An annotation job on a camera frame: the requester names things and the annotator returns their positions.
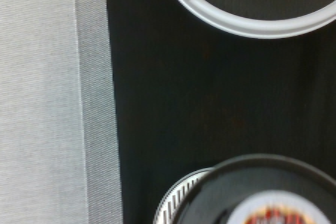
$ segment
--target gray textured surface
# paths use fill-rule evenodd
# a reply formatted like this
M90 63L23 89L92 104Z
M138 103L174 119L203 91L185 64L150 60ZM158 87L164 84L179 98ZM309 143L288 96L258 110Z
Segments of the gray textured surface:
M89 219L90 223L119 223L122 217L122 214L114 214L119 212L116 207L101 209L104 206L96 203L101 199L99 194L111 196L111 199L105 199L111 200L111 205L114 198L120 199L120 192L113 192L116 183L119 189L119 163L114 159L116 123L114 116L107 115L114 112L113 93L107 93L110 99L99 98L110 102L107 107L101 104L95 110L89 105L99 100L95 93L101 94L102 89L113 90L111 77L107 85L99 86L99 80L111 75L110 68L101 70L102 66L110 67L108 48L104 53L98 53L90 44L108 38L105 21L99 21L105 17L96 18L95 22L90 20L92 17L86 17L87 21L83 21L77 29L77 12L81 15L89 13L90 16L104 13L99 10L105 6L105 1L96 1L96 6L99 8L90 11L86 7L78 7L77 11L75 0L2 1L2 224L86 224ZM90 29L96 31L95 36L89 35ZM81 63L78 31L81 38L96 38L92 42L80 40L84 58ZM95 80L89 80L92 74L96 74ZM99 121L108 123L105 125L110 125L110 129L99 126ZM105 160L99 161L107 151ZM92 179L90 174L101 175ZM104 218L102 221L92 221L108 216L116 218L116 222L107 222Z
M77 1L89 221L122 223L119 144L105 1Z

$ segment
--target black surface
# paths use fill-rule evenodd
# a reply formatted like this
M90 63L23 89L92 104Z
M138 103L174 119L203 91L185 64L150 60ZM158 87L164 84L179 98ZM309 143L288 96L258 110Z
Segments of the black surface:
M237 37L176 0L108 0L126 224L152 223L174 182L246 153L336 177L336 23Z
M227 223L237 205L267 190L302 196L323 211L330 223L336 222L335 181L297 161L257 155L236 158L216 166L189 191L173 223Z
M207 2L239 16L279 20L318 11L333 0L207 0Z

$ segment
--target gray fabric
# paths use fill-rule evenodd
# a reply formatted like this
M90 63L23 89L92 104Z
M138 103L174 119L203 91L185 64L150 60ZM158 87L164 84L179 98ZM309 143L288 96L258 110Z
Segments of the gray fabric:
M80 0L78 34L90 224L122 223L119 145L105 1Z
M77 11L75 0L2 1L2 224L122 223L105 1L95 2L89 11L78 0Z

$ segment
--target black plate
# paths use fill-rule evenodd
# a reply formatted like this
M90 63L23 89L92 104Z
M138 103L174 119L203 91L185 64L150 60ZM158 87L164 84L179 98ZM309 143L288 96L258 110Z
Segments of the black plate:
M189 191L173 223L227 223L240 202L267 190L300 195L336 223L335 180L300 161L269 155L243 156L218 165Z

